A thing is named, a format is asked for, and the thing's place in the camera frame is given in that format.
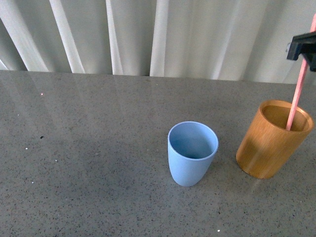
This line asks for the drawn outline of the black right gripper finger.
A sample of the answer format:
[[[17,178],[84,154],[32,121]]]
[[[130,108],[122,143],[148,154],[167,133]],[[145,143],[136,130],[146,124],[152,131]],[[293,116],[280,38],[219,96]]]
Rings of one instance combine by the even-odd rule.
[[[316,71],[316,32],[297,35],[287,46],[287,60],[296,61],[302,55],[310,71]]]

